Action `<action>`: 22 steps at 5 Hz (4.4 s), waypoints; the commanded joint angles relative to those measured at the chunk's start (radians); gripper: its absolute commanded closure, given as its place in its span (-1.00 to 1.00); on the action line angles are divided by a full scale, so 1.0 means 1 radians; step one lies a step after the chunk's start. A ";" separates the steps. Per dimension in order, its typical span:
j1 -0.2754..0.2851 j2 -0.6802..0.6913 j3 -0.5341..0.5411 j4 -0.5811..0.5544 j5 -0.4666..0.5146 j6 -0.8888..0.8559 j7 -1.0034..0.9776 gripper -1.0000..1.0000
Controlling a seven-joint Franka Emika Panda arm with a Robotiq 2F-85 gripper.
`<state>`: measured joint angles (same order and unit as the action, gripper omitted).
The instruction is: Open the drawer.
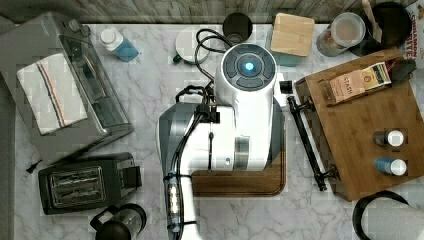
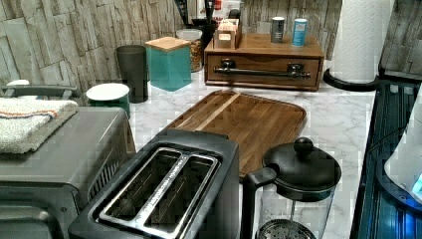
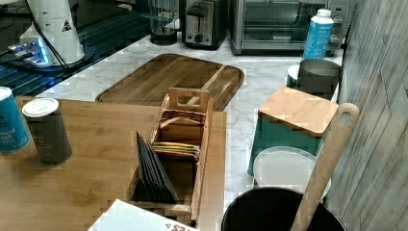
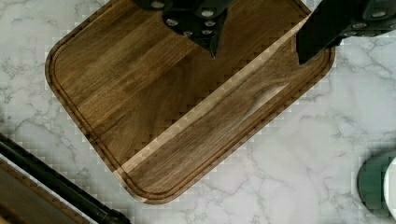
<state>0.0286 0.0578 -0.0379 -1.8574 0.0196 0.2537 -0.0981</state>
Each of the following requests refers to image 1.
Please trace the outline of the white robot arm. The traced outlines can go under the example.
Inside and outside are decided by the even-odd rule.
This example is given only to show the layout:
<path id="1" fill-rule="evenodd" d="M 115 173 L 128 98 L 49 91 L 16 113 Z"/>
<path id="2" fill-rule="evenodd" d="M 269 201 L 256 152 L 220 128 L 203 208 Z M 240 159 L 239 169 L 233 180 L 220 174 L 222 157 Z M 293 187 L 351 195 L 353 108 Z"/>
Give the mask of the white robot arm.
<path id="1" fill-rule="evenodd" d="M 217 67 L 214 100 L 177 101 L 159 118 L 156 144 L 163 172 L 169 240 L 202 240 L 192 174 L 262 171 L 283 148 L 284 115 L 275 99 L 277 65 L 251 43 L 228 49 Z"/>

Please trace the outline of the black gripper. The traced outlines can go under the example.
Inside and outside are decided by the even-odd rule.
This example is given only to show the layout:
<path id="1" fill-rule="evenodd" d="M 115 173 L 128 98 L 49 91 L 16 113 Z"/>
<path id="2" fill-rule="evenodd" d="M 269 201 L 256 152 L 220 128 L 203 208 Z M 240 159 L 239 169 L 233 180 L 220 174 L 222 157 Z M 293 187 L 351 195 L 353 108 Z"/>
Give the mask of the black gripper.
<path id="1" fill-rule="evenodd" d="M 293 93 L 293 84 L 291 81 L 280 81 L 279 86 L 280 86 L 280 91 L 282 94 Z"/>

